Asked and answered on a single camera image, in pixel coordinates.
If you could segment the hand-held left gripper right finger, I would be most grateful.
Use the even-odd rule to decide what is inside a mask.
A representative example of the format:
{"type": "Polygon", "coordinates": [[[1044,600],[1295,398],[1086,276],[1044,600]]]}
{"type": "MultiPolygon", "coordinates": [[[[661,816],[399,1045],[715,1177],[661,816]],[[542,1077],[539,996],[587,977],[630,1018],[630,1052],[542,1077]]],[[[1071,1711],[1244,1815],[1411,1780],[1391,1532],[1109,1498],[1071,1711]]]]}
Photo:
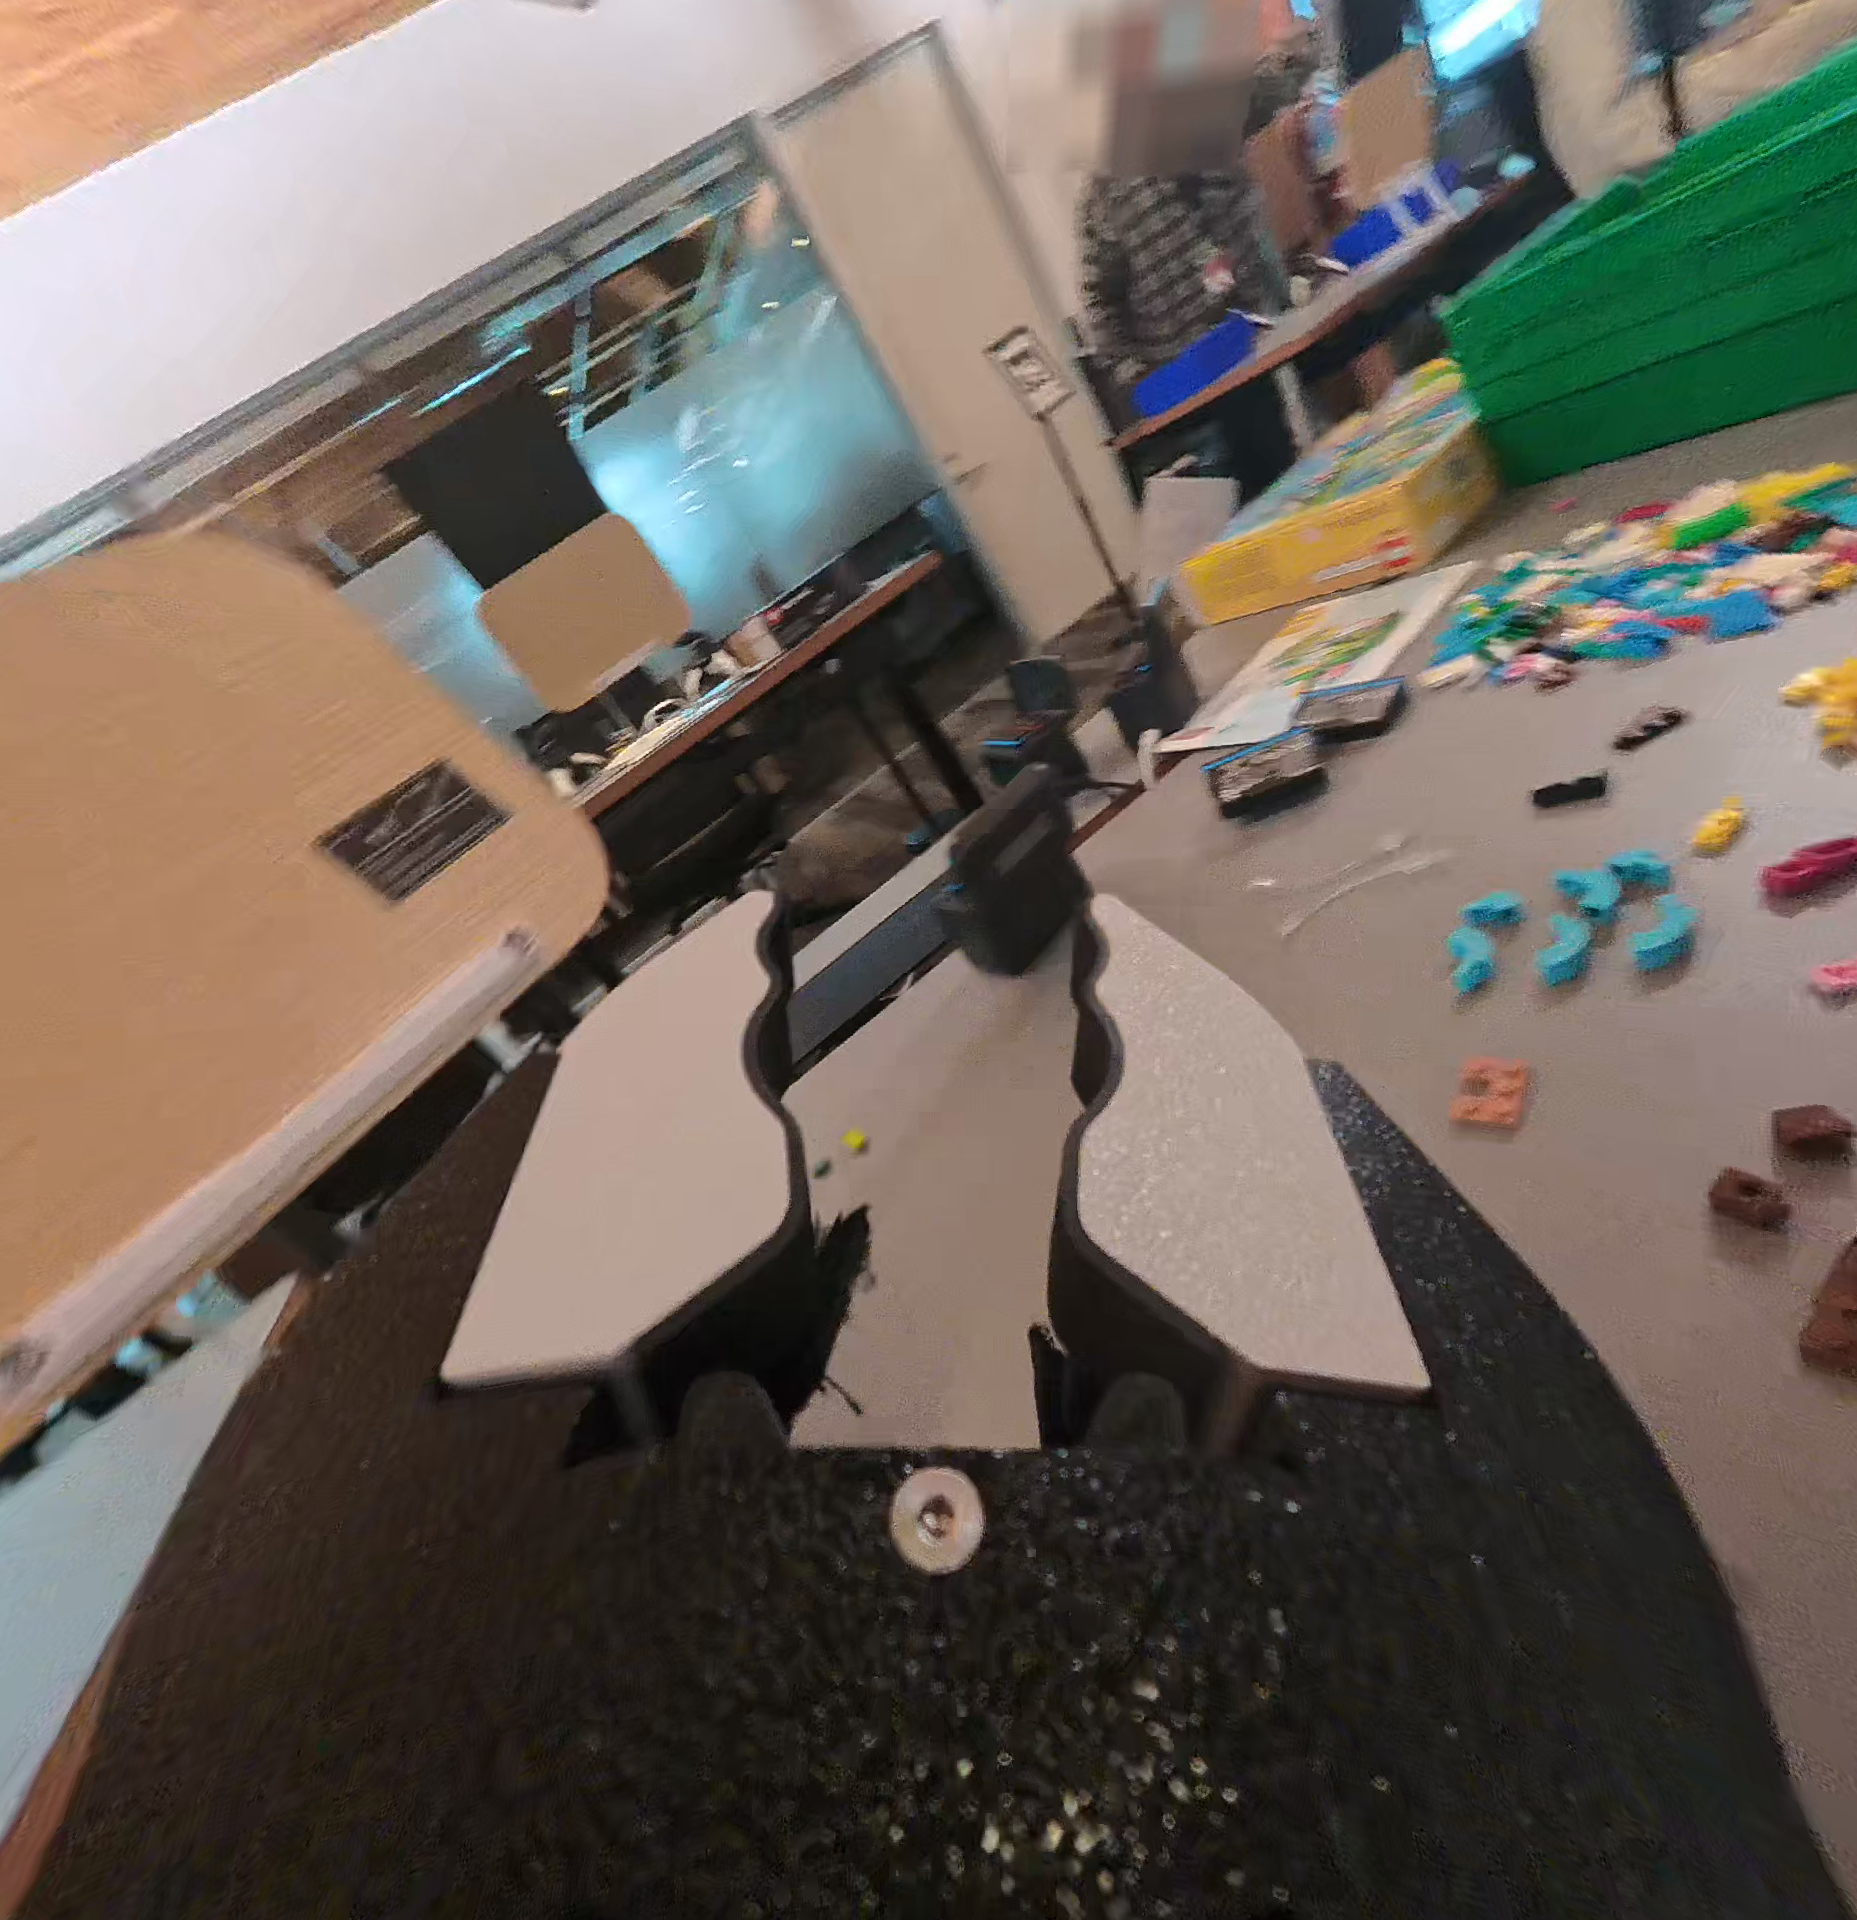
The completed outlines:
{"type": "Polygon", "coordinates": [[[1069,973],[1080,1104],[1058,1161],[1049,1331],[1187,1402],[1297,1388],[1421,1402],[1432,1381],[1292,1036],[1109,896],[1069,973]]]}

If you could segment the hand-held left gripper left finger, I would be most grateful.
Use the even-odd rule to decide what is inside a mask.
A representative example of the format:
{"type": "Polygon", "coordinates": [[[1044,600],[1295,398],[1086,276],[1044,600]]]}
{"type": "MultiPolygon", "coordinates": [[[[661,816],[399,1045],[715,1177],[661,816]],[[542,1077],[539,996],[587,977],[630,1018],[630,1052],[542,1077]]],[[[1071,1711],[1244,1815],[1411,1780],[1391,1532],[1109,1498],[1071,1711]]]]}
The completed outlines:
{"type": "Polygon", "coordinates": [[[558,1042],[442,1384],[630,1373],[795,1244],[790,996],[784,904],[742,892],[558,1042]]]}

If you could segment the yellow lego box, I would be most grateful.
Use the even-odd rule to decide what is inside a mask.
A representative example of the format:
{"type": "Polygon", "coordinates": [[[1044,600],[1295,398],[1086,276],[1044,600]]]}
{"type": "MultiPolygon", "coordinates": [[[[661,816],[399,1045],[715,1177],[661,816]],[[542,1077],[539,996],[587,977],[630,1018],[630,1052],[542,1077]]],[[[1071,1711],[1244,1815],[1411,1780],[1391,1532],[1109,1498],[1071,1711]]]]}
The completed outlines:
{"type": "Polygon", "coordinates": [[[1501,492],[1490,443],[1453,359],[1394,380],[1181,563],[1202,626],[1291,611],[1420,572],[1501,492]]]}

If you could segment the pile of mixed lego pieces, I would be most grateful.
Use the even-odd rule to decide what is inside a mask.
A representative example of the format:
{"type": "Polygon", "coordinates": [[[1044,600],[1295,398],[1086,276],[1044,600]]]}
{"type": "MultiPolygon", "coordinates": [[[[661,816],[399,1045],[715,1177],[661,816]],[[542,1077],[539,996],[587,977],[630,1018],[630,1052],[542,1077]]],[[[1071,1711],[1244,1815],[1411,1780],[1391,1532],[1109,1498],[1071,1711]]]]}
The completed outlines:
{"type": "Polygon", "coordinates": [[[1825,464],[1718,481],[1485,565],[1434,630],[1421,685],[1649,665],[1760,637],[1857,587],[1857,478],[1825,464]]]}

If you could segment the group of yellow lego pieces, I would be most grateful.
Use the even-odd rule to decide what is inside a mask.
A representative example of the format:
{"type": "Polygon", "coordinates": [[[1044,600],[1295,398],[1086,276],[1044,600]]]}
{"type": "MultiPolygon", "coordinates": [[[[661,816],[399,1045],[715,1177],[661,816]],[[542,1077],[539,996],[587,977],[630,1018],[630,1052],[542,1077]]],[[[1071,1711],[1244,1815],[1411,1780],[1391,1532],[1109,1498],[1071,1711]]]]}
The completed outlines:
{"type": "Polygon", "coordinates": [[[1780,703],[1809,710],[1820,751],[1857,766],[1857,655],[1792,677],[1780,687],[1780,703]]]}

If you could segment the black charging case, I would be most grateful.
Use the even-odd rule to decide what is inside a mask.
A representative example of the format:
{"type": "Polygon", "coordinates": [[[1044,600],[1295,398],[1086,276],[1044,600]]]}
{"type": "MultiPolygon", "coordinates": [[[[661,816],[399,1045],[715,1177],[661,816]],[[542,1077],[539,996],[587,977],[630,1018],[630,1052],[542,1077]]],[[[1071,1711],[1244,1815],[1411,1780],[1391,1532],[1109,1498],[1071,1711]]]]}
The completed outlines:
{"type": "Polygon", "coordinates": [[[1064,783],[1035,765],[948,839],[932,910],[974,970],[1019,977],[1071,926],[1090,892],[1071,830],[1064,783]]]}
{"type": "Polygon", "coordinates": [[[1185,620],[1168,583],[1142,605],[1135,655],[1108,689],[1108,712],[1130,754],[1164,741],[1193,718],[1201,697],[1183,659],[1185,620]]]}
{"type": "Polygon", "coordinates": [[[1077,714],[1078,698],[1064,661],[1053,657],[1011,661],[1008,712],[987,725],[979,742],[987,781],[1008,786],[1035,766],[1045,766],[1071,785],[1090,781],[1069,732],[1077,714]]]}

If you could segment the small black printed box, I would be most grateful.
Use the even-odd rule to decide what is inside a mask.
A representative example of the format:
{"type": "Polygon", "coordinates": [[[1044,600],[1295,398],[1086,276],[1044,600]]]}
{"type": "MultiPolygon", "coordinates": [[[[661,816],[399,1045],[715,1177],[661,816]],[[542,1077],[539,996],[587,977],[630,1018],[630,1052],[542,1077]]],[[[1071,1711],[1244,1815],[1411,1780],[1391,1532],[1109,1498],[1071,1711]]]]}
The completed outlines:
{"type": "Polygon", "coordinates": [[[1291,728],[1202,765],[1202,778],[1225,822],[1260,820],[1323,786],[1323,744],[1315,732],[1291,728]]]}
{"type": "Polygon", "coordinates": [[[1317,687],[1295,710],[1295,728],[1329,744],[1378,739],[1393,732],[1411,689],[1403,678],[1317,687]]]}

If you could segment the group of teal curved bricks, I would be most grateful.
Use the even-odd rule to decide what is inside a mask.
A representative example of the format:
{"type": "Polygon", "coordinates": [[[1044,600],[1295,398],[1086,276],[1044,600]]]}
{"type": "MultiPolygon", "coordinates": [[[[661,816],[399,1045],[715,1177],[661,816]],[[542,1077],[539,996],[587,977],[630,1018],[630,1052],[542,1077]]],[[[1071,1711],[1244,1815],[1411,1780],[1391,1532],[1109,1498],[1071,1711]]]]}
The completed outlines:
{"type": "Polygon", "coordinates": [[[1539,912],[1514,888],[1465,899],[1443,940],[1446,983],[1457,999],[1501,977],[1501,951],[1535,935],[1531,977],[1547,992],[1579,986],[1599,952],[1614,947],[1638,974],[1673,973],[1700,943],[1703,910],[1678,891],[1678,869],[1652,848],[1625,848],[1589,866],[1561,869],[1539,912]]]}

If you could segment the wooden desk lamp white base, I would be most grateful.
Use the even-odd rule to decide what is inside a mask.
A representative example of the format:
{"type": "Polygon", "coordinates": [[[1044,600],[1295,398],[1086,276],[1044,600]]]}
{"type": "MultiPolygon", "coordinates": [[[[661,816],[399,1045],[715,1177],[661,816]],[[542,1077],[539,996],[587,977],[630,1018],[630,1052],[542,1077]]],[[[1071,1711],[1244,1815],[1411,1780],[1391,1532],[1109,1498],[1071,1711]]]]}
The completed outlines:
{"type": "Polygon", "coordinates": [[[0,1460],[605,898],[584,814],[300,565],[0,583],[0,1460]]]}

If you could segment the instruction booklet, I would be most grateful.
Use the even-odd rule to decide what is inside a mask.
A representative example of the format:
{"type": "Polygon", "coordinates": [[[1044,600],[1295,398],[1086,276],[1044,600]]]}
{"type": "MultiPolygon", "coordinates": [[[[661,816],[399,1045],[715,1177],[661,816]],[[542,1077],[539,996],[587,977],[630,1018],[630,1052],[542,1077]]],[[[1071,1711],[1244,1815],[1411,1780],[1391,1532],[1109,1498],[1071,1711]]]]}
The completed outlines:
{"type": "Polygon", "coordinates": [[[1299,707],[1344,685],[1391,678],[1394,664],[1462,594],[1475,563],[1448,563],[1292,612],[1261,648],[1205,693],[1156,755],[1222,755],[1275,739],[1299,707]]]}

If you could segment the blue storage bin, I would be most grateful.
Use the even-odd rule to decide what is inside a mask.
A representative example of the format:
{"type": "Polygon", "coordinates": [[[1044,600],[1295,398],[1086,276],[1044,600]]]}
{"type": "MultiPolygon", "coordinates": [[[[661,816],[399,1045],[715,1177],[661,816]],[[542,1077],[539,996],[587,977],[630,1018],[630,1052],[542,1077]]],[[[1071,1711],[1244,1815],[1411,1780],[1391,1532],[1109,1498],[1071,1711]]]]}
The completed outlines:
{"type": "Polygon", "coordinates": [[[1338,274],[1358,274],[1396,255],[1455,218],[1453,181],[1438,168],[1405,172],[1384,197],[1336,234],[1319,261],[1338,274]]]}
{"type": "Polygon", "coordinates": [[[1253,359],[1261,331],[1265,328],[1257,317],[1229,310],[1216,328],[1196,335],[1176,359],[1133,383],[1132,406],[1135,417],[1158,419],[1202,395],[1211,384],[1253,359]]]}

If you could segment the tag sign on stand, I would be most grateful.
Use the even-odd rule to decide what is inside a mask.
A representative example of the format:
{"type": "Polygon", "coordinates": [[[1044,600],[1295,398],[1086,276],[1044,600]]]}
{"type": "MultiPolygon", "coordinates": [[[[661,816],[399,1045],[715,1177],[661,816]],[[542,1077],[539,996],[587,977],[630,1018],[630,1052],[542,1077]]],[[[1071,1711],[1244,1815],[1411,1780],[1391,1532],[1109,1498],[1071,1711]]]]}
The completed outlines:
{"type": "Polygon", "coordinates": [[[997,371],[1001,371],[1001,376],[1005,377],[1025,417],[1035,423],[1040,443],[1049,455],[1049,464],[1058,472],[1058,485],[1080,522],[1086,540],[1090,542],[1091,555],[1101,563],[1103,574],[1108,577],[1108,587],[1112,591],[1114,601],[1118,603],[1127,624],[1135,626],[1139,607],[1133,601],[1133,591],[1118,563],[1114,561],[1106,532],[1091,512],[1088,496],[1084,492],[1080,475],[1077,472],[1068,446],[1064,444],[1058,433],[1058,412],[1074,395],[1071,386],[1064,380],[1057,363],[1049,359],[1047,350],[1040,345],[1029,328],[1013,328],[995,342],[991,342],[986,353],[997,371]]]}

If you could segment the wooden table with bins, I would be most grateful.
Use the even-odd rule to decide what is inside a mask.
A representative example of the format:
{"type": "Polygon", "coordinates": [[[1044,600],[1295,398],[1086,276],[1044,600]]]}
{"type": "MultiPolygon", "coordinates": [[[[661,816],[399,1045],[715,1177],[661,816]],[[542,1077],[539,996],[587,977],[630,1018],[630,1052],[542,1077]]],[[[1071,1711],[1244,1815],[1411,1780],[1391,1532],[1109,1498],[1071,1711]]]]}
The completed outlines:
{"type": "Polygon", "coordinates": [[[1558,179],[1535,170],[1495,185],[1462,218],[1339,276],[1267,329],[1244,363],[1117,433],[1112,446],[1132,492],[1192,458],[1205,475],[1232,480],[1239,500],[1265,492],[1319,436],[1311,384],[1353,371],[1413,314],[1462,295],[1567,202],[1558,179]]]}

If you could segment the green plastic bin stack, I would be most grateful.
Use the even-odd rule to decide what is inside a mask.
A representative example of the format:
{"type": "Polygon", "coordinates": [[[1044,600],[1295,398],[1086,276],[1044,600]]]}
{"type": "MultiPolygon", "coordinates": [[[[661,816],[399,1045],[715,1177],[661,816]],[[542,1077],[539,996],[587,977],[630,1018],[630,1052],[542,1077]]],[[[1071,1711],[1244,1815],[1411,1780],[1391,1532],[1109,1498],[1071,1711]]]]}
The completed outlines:
{"type": "Polygon", "coordinates": [[[1857,41],[1563,211],[1443,305],[1535,487],[1857,391],[1857,41]]]}

